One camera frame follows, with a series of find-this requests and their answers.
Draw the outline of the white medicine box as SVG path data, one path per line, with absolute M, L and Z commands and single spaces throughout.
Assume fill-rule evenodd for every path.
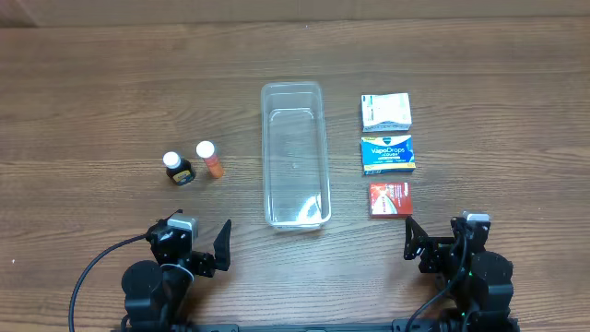
M 365 133 L 407 131 L 412 126 L 407 93 L 362 95 L 360 110 Z

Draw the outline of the blue VapoDrops box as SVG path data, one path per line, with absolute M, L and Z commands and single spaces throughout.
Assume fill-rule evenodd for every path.
M 360 149 L 365 175 L 416 169 L 412 135 L 362 137 Z

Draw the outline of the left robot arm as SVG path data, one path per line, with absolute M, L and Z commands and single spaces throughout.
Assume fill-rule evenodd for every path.
M 214 252 L 193 249 L 197 218 L 179 209 L 160 219 L 145 235 L 154 255 L 131 265 L 122 276 L 126 316 L 123 331 L 196 331 L 183 321 L 186 294 L 197 277 L 212 278 L 230 268 L 231 221 L 227 220 L 213 243 Z

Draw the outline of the dark brown syrup bottle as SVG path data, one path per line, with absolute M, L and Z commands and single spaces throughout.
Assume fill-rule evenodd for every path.
M 162 156 L 162 162 L 166 167 L 166 174 L 176 185 L 188 184 L 195 178 L 192 164 L 177 152 L 166 152 Z

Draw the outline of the red medicine box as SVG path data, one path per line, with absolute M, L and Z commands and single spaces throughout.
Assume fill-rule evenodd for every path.
M 370 184 L 372 218 L 405 218 L 413 214 L 410 183 Z

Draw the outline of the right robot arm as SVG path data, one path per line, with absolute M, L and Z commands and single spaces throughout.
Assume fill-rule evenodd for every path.
M 510 317 L 513 263 L 485 248 L 491 219 L 465 211 L 450 220 L 451 237 L 429 236 L 406 217 L 404 258 L 435 274 L 437 294 L 407 320 L 406 331 L 518 331 Z

